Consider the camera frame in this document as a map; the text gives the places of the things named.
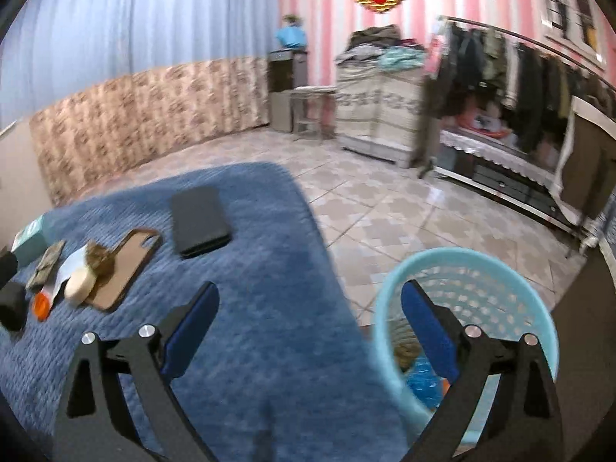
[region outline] clothes rack rod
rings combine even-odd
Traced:
[[[579,63],[578,61],[576,61],[575,59],[572,59],[571,57],[569,57],[566,54],[563,54],[563,52],[559,52],[556,49],[553,49],[552,47],[549,47],[548,45],[544,45],[541,42],[538,42],[532,38],[528,38],[524,35],[515,33],[513,31],[509,31],[507,29],[503,29],[502,27],[497,27],[497,26],[492,26],[491,24],[486,24],[485,22],[477,22],[477,21],[469,21],[469,19],[461,19],[459,17],[450,17],[450,16],[446,16],[443,15],[440,17],[441,20],[445,20],[445,21],[452,21],[452,22],[463,22],[464,24],[470,24],[471,26],[479,26],[479,27],[489,27],[491,29],[493,29],[494,31],[498,31],[501,32],[503,34],[508,34],[510,36],[515,36],[516,38],[519,38],[521,40],[524,40],[525,42],[531,43],[533,45],[536,45],[537,47],[541,47],[543,49],[546,49],[547,51],[559,55],[560,57],[568,60],[571,63],[574,63],[576,66],[581,67],[582,69],[586,69],[588,72],[592,73],[592,74],[596,74],[592,69],[590,69],[588,66],[584,66],[584,64]],[[599,80],[601,80],[606,86],[608,86],[608,88],[612,89],[612,90],[616,90],[616,88],[607,80],[603,79],[601,76],[599,76],[597,74],[597,78],[599,78]]]

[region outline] black notebook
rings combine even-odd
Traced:
[[[202,186],[173,195],[171,219],[176,252],[185,259],[216,250],[231,240],[216,188]]]

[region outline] framed picture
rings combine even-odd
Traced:
[[[577,52],[597,66],[605,66],[600,50],[594,0],[545,0],[541,18],[547,38]]]

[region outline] blue blanket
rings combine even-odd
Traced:
[[[219,189],[233,241],[181,260],[173,250],[169,199],[197,185]],[[131,335],[190,301],[206,280],[221,306],[186,374],[172,389],[221,462],[249,462],[273,410],[276,461],[400,460],[399,416],[369,368],[367,346],[347,308],[310,210],[290,175],[273,164],[193,172],[49,213],[54,239],[70,253],[95,239],[109,247],[138,226],[164,244],[110,315],[61,302],[32,315],[21,338],[0,330],[0,388],[43,450],[51,450],[65,373],[82,333]],[[34,265],[17,279],[26,281]],[[147,447],[158,445],[132,384],[131,415]]]

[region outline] light blue plastic basket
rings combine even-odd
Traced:
[[[416,279],[438,305],[451,308],[463,325],[479,325],[489,336],[519,340],[539,337],[552,376],[558,370],[558,337],[552,317],[537,292],[498,259],[465,248],[435,248],[412,255],[385,279],[373,319],[373,353],[384,385],[402,414],[409,442],[414,442],[432,413],[407,387],[393,357],[392,339],[400,338],[406,321],[400,306],[402,285]],[[474,445],[494,400],[498,376],[488,378],[462,444]]]

